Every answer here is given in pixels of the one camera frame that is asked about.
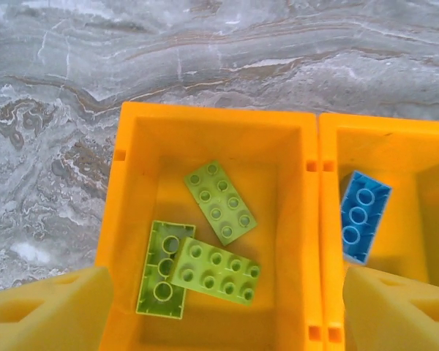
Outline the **orange plastic bin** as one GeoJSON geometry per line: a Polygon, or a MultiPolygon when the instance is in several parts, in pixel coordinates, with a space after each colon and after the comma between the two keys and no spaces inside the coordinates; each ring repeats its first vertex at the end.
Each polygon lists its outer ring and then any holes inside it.
{"type": "Polygon", "coordinates": [[[96,263],[114,285],[100,351],[322,351],[314,115],[125,102],[96,263]],[[228,246],[262,268],[254,301],[189,292],[181,320],[137,314],[154,220],[219,243],[184,184],[212,160],[258,223],[228,246]]]}
{"type": "Polygon", "coordinates": [[[340,200],[354,171],[392,188],[367,265],[439,286],[439,121],[324,113],[318,119],[326,351],[356,351],[345,321],[340,200]]]}

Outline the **blue lego brick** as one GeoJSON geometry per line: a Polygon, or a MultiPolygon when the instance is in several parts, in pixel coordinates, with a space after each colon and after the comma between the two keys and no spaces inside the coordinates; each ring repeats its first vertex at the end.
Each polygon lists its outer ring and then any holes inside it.
{"type": "Polygon", "coordinates": [[[366,265],[392,188],[360,171],[353,171],[340,201],[342,251],[345,260],[366,265]]]}

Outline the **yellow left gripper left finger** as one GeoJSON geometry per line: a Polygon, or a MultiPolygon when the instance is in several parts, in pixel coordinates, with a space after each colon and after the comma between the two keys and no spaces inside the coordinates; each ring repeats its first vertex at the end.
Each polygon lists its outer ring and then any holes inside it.
{"type": "Polygon", "coordinates": [[[105,267],[0,291],[0,351],[97,351],[113,301],[105,267]]]}

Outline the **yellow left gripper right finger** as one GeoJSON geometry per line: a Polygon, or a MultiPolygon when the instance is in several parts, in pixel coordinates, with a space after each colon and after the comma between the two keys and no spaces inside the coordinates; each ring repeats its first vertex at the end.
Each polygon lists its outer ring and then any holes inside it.
{"type": "Polygon", "coordinates": [[[354,351],[439,351],[439,287],[350,268],[342,294],[354,351]]]}

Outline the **lime green lego brick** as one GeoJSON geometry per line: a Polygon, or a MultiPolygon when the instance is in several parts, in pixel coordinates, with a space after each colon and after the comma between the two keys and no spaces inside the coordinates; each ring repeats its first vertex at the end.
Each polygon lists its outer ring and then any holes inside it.
{"type": "Polygon", "coordinates": [[[195,226],[154,220],[135,307],[138,314],[180,320],[185,289],[168,282],[173,261],[183,238],[193,238],[195,226]]]}
{"type": "Polygon", "coordinates": [[[248,306],[255,297],[260,272],[254,260],[187,237],[180,242],[167,281],[248,306]]]}
{"type": "Polygon", "coordinates": [[[193,170],[184,177],[184,183],[222,245],[231,244],[257,226],[219,162],[193,170]]]}

